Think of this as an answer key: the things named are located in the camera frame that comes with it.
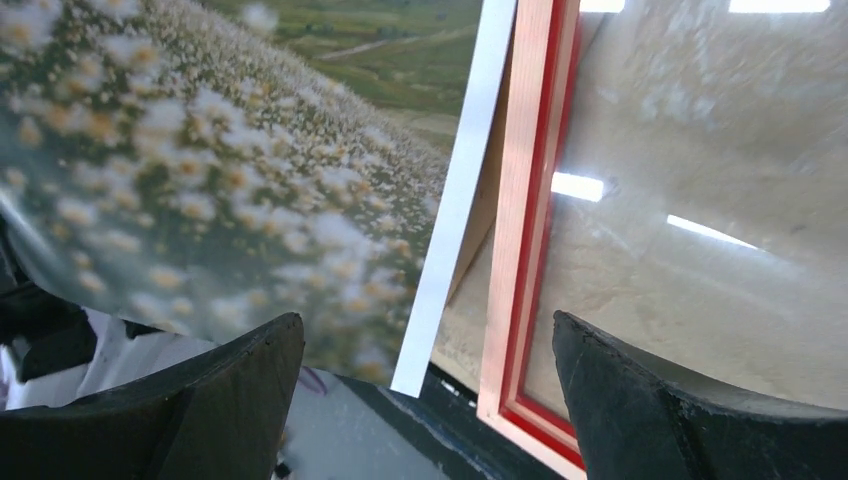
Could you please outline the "clear acrylic sheet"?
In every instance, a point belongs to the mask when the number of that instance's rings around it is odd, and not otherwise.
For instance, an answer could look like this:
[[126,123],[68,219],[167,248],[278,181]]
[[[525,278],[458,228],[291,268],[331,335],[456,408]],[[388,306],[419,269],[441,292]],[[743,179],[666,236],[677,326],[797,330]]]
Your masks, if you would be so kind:
[[584,1],[528,396],[553,313],[760,393],[847,405],[847,5]]

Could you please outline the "brown cardboard backing board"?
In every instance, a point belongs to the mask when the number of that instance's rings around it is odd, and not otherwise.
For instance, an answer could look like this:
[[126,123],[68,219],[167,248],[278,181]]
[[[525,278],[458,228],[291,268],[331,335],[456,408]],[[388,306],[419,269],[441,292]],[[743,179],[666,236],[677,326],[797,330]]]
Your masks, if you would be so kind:
[[475,261],[484,240],[492,228],[497,212],[497,201],[502,167],[504,132],[508,109],[508,95],[513,57],[514,32],[507,44],[504,69],[481,171],[471,206],[468,224],[462,240],[457,265],[448,291],[449,304],[460,288]]

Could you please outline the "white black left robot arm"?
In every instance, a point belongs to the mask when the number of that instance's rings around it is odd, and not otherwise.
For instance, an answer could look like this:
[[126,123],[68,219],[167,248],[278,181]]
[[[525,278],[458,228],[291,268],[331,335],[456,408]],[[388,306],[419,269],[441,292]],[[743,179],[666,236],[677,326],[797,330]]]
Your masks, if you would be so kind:
[[61,407],[215,349],[63,300],[21,267],[1,228],[1,408]]

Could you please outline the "landscape photo print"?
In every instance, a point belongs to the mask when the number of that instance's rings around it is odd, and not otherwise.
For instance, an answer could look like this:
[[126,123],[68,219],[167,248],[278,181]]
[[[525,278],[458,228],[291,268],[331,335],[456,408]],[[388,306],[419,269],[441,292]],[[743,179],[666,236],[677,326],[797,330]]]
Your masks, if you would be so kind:
[[312,368],[422,390],[517,5],[466,26],[449,151],[276,33],[287,2],[5,1],[1,236],[47,292],[222,344],[294,312]]

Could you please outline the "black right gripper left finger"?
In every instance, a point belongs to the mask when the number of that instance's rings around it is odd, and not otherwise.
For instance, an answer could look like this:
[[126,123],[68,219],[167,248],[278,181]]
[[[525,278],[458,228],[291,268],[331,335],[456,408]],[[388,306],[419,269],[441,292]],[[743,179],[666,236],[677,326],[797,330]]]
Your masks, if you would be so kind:
[[66,406],[1,416],[5,479],[268,479],[296,388],[295,313]]

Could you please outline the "red wooden picture frame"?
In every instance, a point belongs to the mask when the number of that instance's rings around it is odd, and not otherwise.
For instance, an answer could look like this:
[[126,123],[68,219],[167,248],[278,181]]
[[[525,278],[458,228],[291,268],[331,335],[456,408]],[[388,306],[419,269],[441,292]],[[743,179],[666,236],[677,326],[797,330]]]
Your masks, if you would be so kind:
[[605,12],[591,1],[517,7],[498,211],[481,361],[479,418],[566,479],[585,467],[547,352],[555,309],[610,325],[634,299],[588,245],[585,202],[562,192],[578,68],[604,27],[636,19],[641,1]]

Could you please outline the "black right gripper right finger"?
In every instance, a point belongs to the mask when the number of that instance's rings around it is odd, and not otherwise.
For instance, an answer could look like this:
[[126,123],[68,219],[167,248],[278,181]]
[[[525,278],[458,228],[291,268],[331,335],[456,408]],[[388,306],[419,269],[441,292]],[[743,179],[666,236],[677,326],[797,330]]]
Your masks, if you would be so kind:
[[590,479],[844,479],[847,413],[737,387],[553,315]]

